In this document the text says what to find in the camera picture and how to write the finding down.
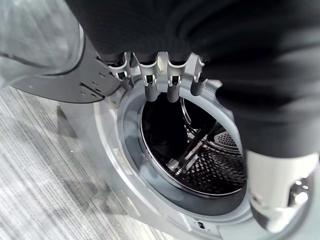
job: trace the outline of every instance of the gray floor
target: gray floor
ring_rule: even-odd
[[[126,215],[57,102],[0,91],[0,163],[0,239],[174,239]]]

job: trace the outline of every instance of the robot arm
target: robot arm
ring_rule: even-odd
[[[189,53],[201,56],[191,93],[221,80],[216,97],[239,129],[253,216],[270,232],[284,229],[308,200],[319,161],[320,2],[66,2],[124,87],[133,85],[123,53],[135,52],[149,101],[157,98],[154,53],[169,53],[170,102]]]

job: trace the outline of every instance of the washing machine drum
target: washing machine drum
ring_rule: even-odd
[[[153,161],[188,189],[204,195],[229,195],[246,183],[244,161],[235,142],[206,111],[162,93],[144,105],[141,133]]]

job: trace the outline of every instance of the front-loading washing machine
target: front-loading washing machine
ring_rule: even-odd
[[[135,86],[125,91],[97,61],[81,29],[79,39],[81,54],[73,68],[25,77],[12,87],[61,102],[97,174],[132,218],[178,239],[319,238],[319,167],[311,199],[282,232],[267,232],[255,221],[239,133],[232,113],[215,98],[221,83],[208,82],[200,96],[190,93],[197,56],[187,62],[179,100],[170,103],[168,56],[161,52],[160,95],[147,102],[132,54],[127,55]]]

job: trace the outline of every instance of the washing machine door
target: washing machine door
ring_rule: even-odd
[[[83,104],[120,86],[64,1],[2,1],[0,22],[0,87]]]

